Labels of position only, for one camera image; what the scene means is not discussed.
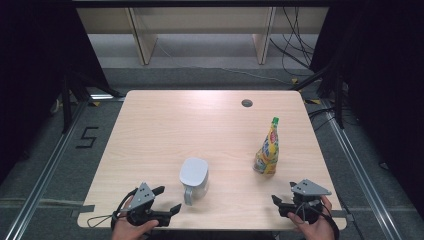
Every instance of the metal rail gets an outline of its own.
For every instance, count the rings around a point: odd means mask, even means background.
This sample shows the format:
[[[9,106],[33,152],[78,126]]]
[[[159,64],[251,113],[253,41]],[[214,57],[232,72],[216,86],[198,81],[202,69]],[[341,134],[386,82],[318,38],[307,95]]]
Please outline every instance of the metal rail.
[[[328,100],[323,99],[322,101],[323,107],[329,108],[331,104]],[[333,129],[337,140],[339,141],[346,157],[349,161],[349,164],[355,173],[356,178],[358,179],[359,185],[362,188],[362,191],[365,194],[368,203],[373,210],[375,217],[377,218],[378,223],[380,224],[381,229],[383,230],[384,235],[386,235],[387,239],[403,239],[400,231],[395,225],[393,221],[393,217],[387,211],[387,208],[379,196],[377,190],[375,189],[371,179],[369,178],[365,168],[362,166],[361,160],[355,152],[352,144],[349,141],[349,138],[346,135],[344,129],[340,129],[337,125],[337,122],[334,120],[334,114],[328,112],[327,118],[330,121],[331,128]]]
[[[56,144],[55,149],[53,150],[52,155],[50,156],[46,166],[44,167],[43,172],[38,178],[30,195],[26,199],[18,216],[16,217],[11,227],[9,228],[9,232],[6,236],[6,240],[11,240],[11,239],[15,240],[15,239],[22,238],[32,216],[34,215],[35,210],[37,209],[38,203],[40,202],[40,199],[43,196],[44,191],[46,187],[48,186],[62,158],[64,151],[66,150],[70,137],[72,136],[75,130],[75,125],[78,122],[78,119],[80,118],[86,106],[87,106],[87,103],[85,102],[78,104],[73,114],[74,121],[72,121],[72,124],[69,127],[68,131],[63,133],[62,136],[60,137],[58,143]]]

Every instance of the gray floor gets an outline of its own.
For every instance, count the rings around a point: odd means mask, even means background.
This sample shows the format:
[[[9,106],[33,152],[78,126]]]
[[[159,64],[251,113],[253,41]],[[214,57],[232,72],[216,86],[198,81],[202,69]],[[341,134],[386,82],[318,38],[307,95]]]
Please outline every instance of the gray floor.
[[[281,36],[272,38],[284,46]],[[121,92],[131,89],[284,90],[291,86],[293,78],[305,78],[287,73],[282,68],[282,54],[272,45],[267,63],[258,65],[253,42],[248,35],[160,35],[148,66],[139,65],[132,36],[92,35],[90,39],[111,87]],[[313,46],[316,36],[304,36],[304,39]],[[297,57],[303,56],[294,49],[290,52]],[[310,74],[290,59],[285,58],[284,64],[291,73]],[[302,91],[304,99],[317,98],[315,90],[318,84],[319,81]],[[121,101],[102,101],[97,107],[90,105],[84,108],[22,239],[110,237],[109,229],[78,227],[75,212],[83,204],[121,106]],[[305,107],[308,112],[323,108],[319,104],[306,104]],[[0,186],[0,238],[6,236],[61,138],[62,117],[59,111],[48,119],[29,149],[30,158],[18,163]],[[402,239],[422,239],[423,220],[390,171],[379,167],[379,154],[348,106],[343,111],[343,119],[344,131]],[[354,223],[358,225],[364,239],[386,239],[379,218],[335,137],[328,116],[318,115],[312,125],[316,129],[335,189],[354,215],[355,222],[348,222],[347,228],[341,231],[341,239],[361,239]],[[90,136],[95,136],[96,141],[92,148],[77,148],[87,144],[87,140],[81,139],[86,127],[98,127],[90,130],[90,134],[93,134]],[[293,232],[279,234],[279,239],[300,238],[301,235]]]

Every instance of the table hole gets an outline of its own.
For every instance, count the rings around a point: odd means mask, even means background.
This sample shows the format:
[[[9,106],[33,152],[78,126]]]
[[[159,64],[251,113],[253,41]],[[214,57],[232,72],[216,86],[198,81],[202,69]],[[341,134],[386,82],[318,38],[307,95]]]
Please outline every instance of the table hole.
[[[241,105],[243,105],[243,107],[251,107],[253,105],[253,102],[250,99],[244,99],[243,101],[241,101]]]

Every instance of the black cable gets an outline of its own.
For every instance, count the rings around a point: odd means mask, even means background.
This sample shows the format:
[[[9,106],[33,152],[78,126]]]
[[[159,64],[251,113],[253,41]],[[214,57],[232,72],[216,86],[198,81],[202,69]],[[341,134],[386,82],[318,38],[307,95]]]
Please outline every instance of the black cable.
[[[300,61],[299,59],[297,59],[295,56],[291,55],[290,53],[288,53],[287,51],[284,51],[282,48],[280,48],[271,38],[269,39],[271,41],[271,43],[278,49],[280,50],[280,52],[282,52],[283,54],[289,56],[291,59],[295,60],[297,63],[299,63],[300,65],[302,65],[303,67],[309,69],[309,66],[306,65],[305,63],[303,63],[302,61]]]
[[[294,10],[295,10],[295,19],[296,19],[296,21],[294,23],[294,28],[295,29],[293,29],[293,30],[295,31],[295,36],[296,36],[297,40],[299,41],[299,44],[300,44],[300,46],[302,48],[303,56],[305,57],[305,60],[308,63],[308,65],[310,65],[311,58],[306,53],[306,49],[305,49],[305,47],[303,46],[303,43],[302,43],[303,42],[302,41],[302,38],[300,37],[300,28],[299,28],[299,19],[298,19],[299,18],[299,8],[298,7],[295,7]]]
[[[341,203],[342,207],[344,207],[344,209],[346,210],[346,213],[347,213],[348,215],[352,216],[352,218],[353,218],[353,225],[355,226],[356,231],[357,231],[357,232],[358,232],[358,234],[359,234],[359,237],[360,237],[362,240],[364,240],[364,239],[365,239],[365,238],[364,238],[364,235],[362,234],[361,229],[359,229],[359,226],[358,226],[358,224],[356,223],[355,216],[353,215],[353,213],[351,213],[351,212],[350,212],[349,208],[347,207],[347,205],[346,205],[346,203],[343,201],[343,199],[340,197],[340,195],[339,195],[339,193],[338,193],[338,192],[336,192],[336,195],[337,195],[337,198],[339,199],[339,202]]]
[[[303,51],[302,49],[300,49],[300,48],[294,46],[293,44],[291,44],[289,42],[289,40],[287,40],[286,36],[284,36],[284,34],[281,34],[281,35],[283,35],[284,40],[287,42],[287,44],[289,44],[290,47],[292,47],[293,49],[296,49],[297,51]]]
[[[99,226],[102,222],[106,221],[107,219],[109,219],[111,217],[112,217],[112,215],[104,215],[104,216],[92,217],[92,218],[87,219],[87,225],[88,225],[89,228],[95,228],[95,227]],[[94,219],[97,219],[97,218],[105,218],[105,219],[103,219],[102,221],[98,222],[95,225],[91,225],[90,224],[90,221],[91,220],[94,220]]]
[[[283,7],[283,11],[284,11],[284,14],[286,15],[286,19],[287,19],[287,21],[289,22],[289,24],[290,24],[290,28],[291,28],[291,30],[292,30],[292,32],[291,32],[291,34],[290,34],[290,39],[288,40],[288,42],[290,42],[290,40],[291,40],[291,37],[293,36],[293,34],[296,36],[296,38],[297,38],[297,40],[299,41],[299,44],[300,44],[300,46],[301,46],[301,48],[302,48],[302,53],[303,53],[303,56],[305,57],[305,60],[306,60],[306,62],[308,63],[308,65],[310,64],[309,63],[309,61],[311,61],[311,59],[310,59],[310,57],[309,57],[309,55],[308,54],[306,54],[306,49],[305,49],[305,47],[303,46],[303,40],[301,39],[301,37],[300,37],[300,28],[299,28],[299,21],[298,21],[298,16],[299,16],[299,8],[298,7],[295,7],[295,22],[294,22],[294,24],[292,24],[292,22],[290,21],[290,18],[288,17],[288,14],[287,14],[287,12],[286,12],[286,9],[285,9],[285,7]]]
[[[325,215],[324,213],[316,210],[313,207],[309,207],[309,209],[311,209],[312,211],[318,213],[319,215],[323,216],[324,219],[330,224],[331,228],[333,229],[333,233],[334,233],[334,239],[338,240],[340,237],[340,230],[339,227],[337,226],[336,222],[334,222],[333,218],[329,215]]]
[[[326,123],[330,122],[331,120],[333,120],[334,117],[328,119],[327,121],[323,122],[321,125],[319,125],[317,128],[314,129],[314,132],[318,131],[322,126],[324,126]]]

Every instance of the hand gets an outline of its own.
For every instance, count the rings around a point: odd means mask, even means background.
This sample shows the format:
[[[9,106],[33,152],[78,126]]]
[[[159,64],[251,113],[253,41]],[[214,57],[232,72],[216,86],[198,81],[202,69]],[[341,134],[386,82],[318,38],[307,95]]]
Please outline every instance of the hand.
[[[133,196],[131,196],[124,205],[124,208],[128,208]],[[159,222],[157,220],[151,220],[141,226],[131,225],[125,217],[126,212],[119,214],[118,219],[115,223],[115,229],[112,233],[112,240],[140,240],[144,239],[143,234],[152,230],[156,227]]]
[[[321,200],[325,206],[322,213],[330,215],[329,211],[331,211],[332,207],[331,202],[326,196],[321,196]],[[304,222],[299,216],[292,212],[289,212],[287,216],[296,225],[297,230],[301,231],[303,235],[305,235],[307,240],[334,240],[333,229],[323,216],[319,216],[318,220],[314,224]]]

